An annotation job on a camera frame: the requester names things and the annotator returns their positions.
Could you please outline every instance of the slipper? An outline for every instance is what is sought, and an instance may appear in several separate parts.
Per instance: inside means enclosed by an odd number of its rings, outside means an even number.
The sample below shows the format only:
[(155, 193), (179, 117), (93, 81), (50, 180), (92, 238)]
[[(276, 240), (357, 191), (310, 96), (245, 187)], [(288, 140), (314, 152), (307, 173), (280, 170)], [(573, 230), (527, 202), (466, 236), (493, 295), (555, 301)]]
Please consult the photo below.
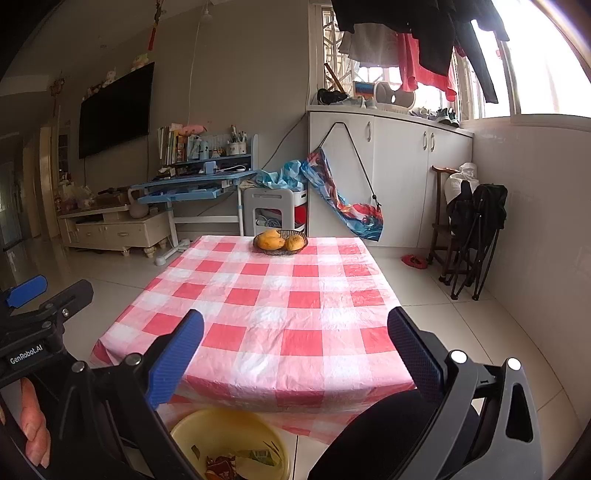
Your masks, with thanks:
[(427, 260), (413, 254), (404, 255), (400, 260), (406, 263), (409, 267), (418, 268), (420, 270), (424, 270), (428, 266)]

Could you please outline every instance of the pink plush toy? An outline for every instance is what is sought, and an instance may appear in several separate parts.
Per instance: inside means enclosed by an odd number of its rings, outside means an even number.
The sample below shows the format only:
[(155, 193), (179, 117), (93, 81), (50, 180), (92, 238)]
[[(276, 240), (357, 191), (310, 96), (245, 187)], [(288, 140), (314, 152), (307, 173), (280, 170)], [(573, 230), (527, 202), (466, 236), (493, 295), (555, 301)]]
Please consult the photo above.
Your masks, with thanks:
[(203, 125), (187, 125), (179, 130), (181, 135), (199, 135), (207, 131)]

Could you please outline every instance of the wall-mounted tv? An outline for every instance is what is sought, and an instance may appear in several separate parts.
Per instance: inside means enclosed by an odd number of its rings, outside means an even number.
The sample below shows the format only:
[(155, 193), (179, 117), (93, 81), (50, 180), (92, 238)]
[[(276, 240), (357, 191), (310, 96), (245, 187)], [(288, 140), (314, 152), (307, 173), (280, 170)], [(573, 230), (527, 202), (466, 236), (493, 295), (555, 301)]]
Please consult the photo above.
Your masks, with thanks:
[(150, 132), (154, 63), (128, 73), (82, 102), (79, 158)]

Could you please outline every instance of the drawer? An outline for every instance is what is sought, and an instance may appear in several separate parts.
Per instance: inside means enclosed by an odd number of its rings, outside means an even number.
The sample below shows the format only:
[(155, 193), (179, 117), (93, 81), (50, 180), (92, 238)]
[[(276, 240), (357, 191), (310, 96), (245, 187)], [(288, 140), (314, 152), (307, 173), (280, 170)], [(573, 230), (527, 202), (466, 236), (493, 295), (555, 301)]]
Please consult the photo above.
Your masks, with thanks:
[(102, 226), (95, 223), (79, 223), (76, 225), (76, 232), (75, 241), (81, 244), (98, 245), (105, 241)]
[(151, 247), (144, 223), (105, 225), (105, 247)]

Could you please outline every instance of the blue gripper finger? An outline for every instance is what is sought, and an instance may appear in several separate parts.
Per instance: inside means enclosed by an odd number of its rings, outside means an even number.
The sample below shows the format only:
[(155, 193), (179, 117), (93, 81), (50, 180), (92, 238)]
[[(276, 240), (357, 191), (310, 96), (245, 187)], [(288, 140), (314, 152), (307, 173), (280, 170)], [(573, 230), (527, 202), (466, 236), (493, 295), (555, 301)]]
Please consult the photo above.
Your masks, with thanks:
[(32, 299), (38, 297), (47, 290), (47, 280), (43, 275), (21, 283), (18, 287), (10, 290), (6, 303), (9, 308), (20, 308)]
[(156, 410), (173, 396), (197, 347), (203, 339), (203, 316), (197, 310), (189, 310), (181, 321), (173, 339), (164, 348), (148, 373), (146, 400)]

